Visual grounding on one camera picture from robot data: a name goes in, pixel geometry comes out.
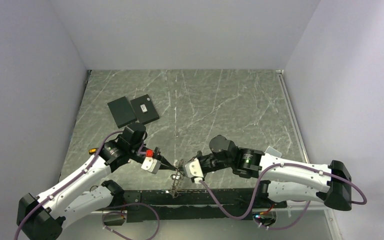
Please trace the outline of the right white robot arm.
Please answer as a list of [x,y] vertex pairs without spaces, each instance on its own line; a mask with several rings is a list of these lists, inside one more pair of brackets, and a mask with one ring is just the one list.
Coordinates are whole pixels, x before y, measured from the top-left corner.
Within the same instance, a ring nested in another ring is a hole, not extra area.
[[210,154],[198,153],[182,170],[197,185],[210,172],[230,168],[241,178],[255,178],[259,191],[256,203],[267,208],[283,201],[314,201],[338,211],[352,209],[352,177],[345,164],[310,164],[282,158],[268,147],[266,151],[236,146],[232,140],[217,135],[209,142]]

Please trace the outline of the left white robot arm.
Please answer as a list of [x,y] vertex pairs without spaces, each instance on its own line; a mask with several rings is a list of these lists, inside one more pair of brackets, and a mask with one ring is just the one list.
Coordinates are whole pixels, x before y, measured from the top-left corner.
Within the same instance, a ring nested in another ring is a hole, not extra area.
[[18,203],[14,239],[24,233],[30,240],[56,240],[72,223],[99,209],[117,210],[129,199],[115,181],[106,180],[93,191],[90,187],[129,161],[149,173],[176,171],[158,148],[147,148],[146,127],[130,123],[107,135],[89,159],[53,187],[37,194],[27,193]]

